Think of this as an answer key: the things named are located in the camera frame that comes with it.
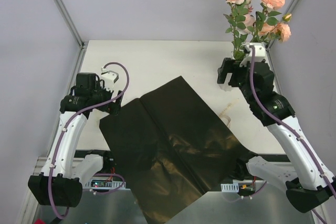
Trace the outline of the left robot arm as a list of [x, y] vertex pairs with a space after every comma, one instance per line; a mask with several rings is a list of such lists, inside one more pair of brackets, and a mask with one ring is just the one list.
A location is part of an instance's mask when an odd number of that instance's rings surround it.
[[97, 173], [106, 176], [111, 164], [98, 154], [88, 154], [73, 167], [81, 132], [92, 110], [116, 114], [121, 107], [123, 93], [114, 98], [113, 87], [119, 75], [102, 69], [101, 75], [81, 72], [76, 83], [60, 103], [58, 130], [47, 160], [38, 175], [32, 175], [28, 187], [40, 205], [76, 207], [82, 189]]

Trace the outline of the pale pink rose stem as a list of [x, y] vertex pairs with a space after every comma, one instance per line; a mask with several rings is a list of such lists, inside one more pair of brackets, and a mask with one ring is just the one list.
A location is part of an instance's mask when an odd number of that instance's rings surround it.
[[251, 31], [249, 31], [247, 27], [253, 26], [255, 22], [255, 17], [252, 15], [253, 6], [251, 4], [251, 1], [252, 0], [245, 0], [243, 4], [236, 5], [239, 16], [245, 17], [245, 20], [242, 21], [242, 23], [244, 23], [245, 25], [245, 28], [237, 28], [242, 42], [245, 42], [247, 36], [251, 33]]

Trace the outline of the cream printed ribbon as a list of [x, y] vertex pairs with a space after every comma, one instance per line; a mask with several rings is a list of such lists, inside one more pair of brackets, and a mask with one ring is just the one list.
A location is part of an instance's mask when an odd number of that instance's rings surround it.
[[225, 107], [224, 109], [219, 113], [218, 117], [221, 119], [221, 121], [228, 127], [230, 128], [231, 125], [231, 117], [227, 114], [227, 112], [232, 109], [235, 104], [237, 104], [239, 102], [239, 98], [236, 98], [232, 101], [230, 101]]

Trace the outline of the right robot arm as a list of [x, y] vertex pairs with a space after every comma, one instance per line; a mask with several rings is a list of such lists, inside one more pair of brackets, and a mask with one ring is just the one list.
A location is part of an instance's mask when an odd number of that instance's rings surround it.
[[237, 179], [259, 177], [286, 194], [292, 206], [306, 213], [335, 193], [335, 175], [312, 149], [288, 100], [274, 91], [274, 73], [262, 60], [243, 65], [225, 58], [218, 69], [217, 83], [238, 88], [253, 115], [276, 138], [294, 170], [289, 172], [253, 152], [238, 159]]

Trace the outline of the black wrapping paper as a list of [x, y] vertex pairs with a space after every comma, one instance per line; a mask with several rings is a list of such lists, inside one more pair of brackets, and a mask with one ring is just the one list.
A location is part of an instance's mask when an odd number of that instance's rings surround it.
[[165, 223], [232, 175], [248, 149], [183, 77], [100, 120], [147, 223]]

